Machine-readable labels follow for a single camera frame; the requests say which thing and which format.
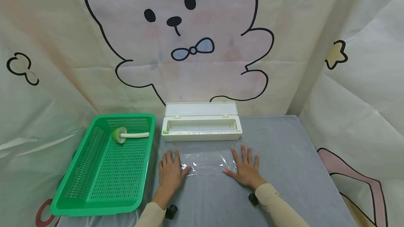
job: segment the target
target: blue bow tie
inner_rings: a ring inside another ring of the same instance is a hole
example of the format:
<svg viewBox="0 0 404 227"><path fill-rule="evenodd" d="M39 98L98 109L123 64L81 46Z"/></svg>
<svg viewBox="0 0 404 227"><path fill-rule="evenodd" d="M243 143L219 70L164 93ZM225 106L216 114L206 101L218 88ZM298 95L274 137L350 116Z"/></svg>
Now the blue bow tie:
<svg viewBox="0 0 404 227"><path fill-rule="evenodd" d="M215 50L215 44L213 43L211 38L203 38L197 42L194 47L186 48L177 48L171 52L171 57L176 61L185 60L189 54L209 54Z"/></svg>

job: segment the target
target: human hand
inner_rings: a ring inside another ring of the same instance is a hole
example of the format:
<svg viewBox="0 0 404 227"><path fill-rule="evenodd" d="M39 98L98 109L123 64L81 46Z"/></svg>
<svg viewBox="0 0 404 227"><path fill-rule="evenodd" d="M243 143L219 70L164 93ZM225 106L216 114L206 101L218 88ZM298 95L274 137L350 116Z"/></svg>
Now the human hand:
<svg viewBox="0 0 404 227"><path fill-rule="evenodd" d="M255 156L255 163L253 164L253 157L251 154L251 148L249 147L247 153L245 153L244 144L241 145L241 156L242 161L237 155L236 149L231 148L231 153L233 154L234 161L237 165L237 173L232 172L229 169L224 169L223 173L227 176L232 177L239 184L250 187L256 190L260 185L265 184L264 180L258 173L258 164L260 163L260 157Z"/></svg>
<svg viewBox="0 0 404 227"><path fill-rule="evenodd" d="M178 151L174 153L174 162L171 160L171 150L168 150L159 162L160 186L157 188L152 201L162 209L167 207L168 201L181 186L186 174L191 170L190 167L186 167L181 171L180 165Z"/></svg>

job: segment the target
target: beige sleeve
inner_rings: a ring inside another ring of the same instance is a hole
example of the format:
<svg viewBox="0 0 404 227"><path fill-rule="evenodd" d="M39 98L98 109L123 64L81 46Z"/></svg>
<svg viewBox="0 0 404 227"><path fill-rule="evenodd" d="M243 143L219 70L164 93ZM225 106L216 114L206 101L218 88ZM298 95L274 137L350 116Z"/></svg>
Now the beige sleeve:
<svg viewBox="0 0 404 227"><path fill-rule="evenodd" d="M269 213L277 227L308 227L306 221L292 209L276 192L271 184L262 184L255 190L255 196Z"/></svg>
<svg viewBox="0 0 404 227"><path fill-rule="evenodd" d="M135 227L160 227L165 215L166 211L161 209L157 203L148 203Z"/></svg>

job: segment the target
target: green plastic basket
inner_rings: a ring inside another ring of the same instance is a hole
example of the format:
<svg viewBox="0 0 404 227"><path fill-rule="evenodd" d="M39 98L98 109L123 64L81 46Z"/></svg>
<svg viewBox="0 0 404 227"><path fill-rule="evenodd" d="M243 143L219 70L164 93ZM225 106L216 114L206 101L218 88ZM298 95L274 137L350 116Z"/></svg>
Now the green plastic basket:
<svg viewBox="0 0 404 227"><path fill-rule="evenodd" d="M148 138L111 139L117 127ZM55 216L101 216L135 211L143 198L156 118L127 113L96 117L50 206Z"/></svg>

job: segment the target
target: gray table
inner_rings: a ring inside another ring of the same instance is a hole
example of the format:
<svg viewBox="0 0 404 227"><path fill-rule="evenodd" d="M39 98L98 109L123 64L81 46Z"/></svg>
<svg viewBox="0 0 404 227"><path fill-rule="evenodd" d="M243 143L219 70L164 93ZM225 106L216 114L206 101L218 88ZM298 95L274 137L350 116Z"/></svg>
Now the gray table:
<svg viewBox="0 0 404 227"><path fill-rule="evenodd" d="M243 135L238 141L173 142L160 138L157 120L146 191L141 207L128 214L97 217L62 217L58 227L133 227L159 184L156 164L168 149L180 151L181 163L193 171L170 204L178 207L165 227L274 226L259 206L248 201L252 192L222 173L234 169L230 147L244 142L260 155L261 175L311 227L356 226L330 179L305 129L295 116L240 118Z"/></svg>

